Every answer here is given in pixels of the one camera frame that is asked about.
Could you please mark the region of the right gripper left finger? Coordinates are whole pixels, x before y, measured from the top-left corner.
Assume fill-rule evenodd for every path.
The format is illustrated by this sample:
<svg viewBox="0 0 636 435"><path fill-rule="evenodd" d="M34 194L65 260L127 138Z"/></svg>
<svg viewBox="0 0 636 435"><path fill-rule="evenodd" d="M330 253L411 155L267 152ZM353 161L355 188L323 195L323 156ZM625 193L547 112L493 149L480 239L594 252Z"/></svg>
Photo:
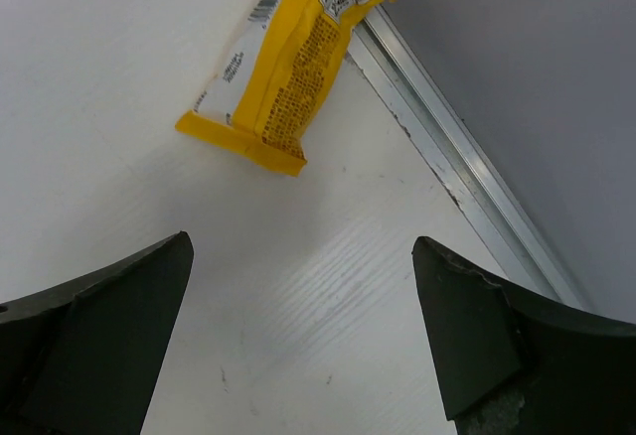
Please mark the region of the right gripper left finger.
<svg viewBox="0 0 636 435"><path fill-rule="evenodd" d="M193 261L181 231L2 303L2 433L140 433Z"/></svg>

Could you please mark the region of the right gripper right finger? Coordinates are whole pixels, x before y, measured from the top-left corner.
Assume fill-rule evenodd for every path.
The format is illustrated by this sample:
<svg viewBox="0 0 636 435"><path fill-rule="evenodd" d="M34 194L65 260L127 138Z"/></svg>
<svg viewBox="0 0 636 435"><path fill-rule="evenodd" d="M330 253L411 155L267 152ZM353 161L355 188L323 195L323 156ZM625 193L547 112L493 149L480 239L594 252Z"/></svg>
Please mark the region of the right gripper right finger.
<svg viewBox="0 0 636 435"><path fill-rule="evenodd" d="M634 433L633 324L539 295L427 236L412 260L445 416L458 433Z"/></svg>

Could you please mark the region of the small yellow snack packet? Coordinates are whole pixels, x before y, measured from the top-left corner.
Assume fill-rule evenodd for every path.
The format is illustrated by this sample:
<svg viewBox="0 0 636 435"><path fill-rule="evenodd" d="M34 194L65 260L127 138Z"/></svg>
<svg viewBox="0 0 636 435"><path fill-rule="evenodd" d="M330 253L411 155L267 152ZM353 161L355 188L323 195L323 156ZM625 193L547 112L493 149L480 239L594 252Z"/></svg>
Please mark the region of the small yellow snack packet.
<svg viewBox="0 0 636 435"><path fill-rule="evenodd" d="M297 176L354 28L387 0L258 0L177 131Z"/></svg>

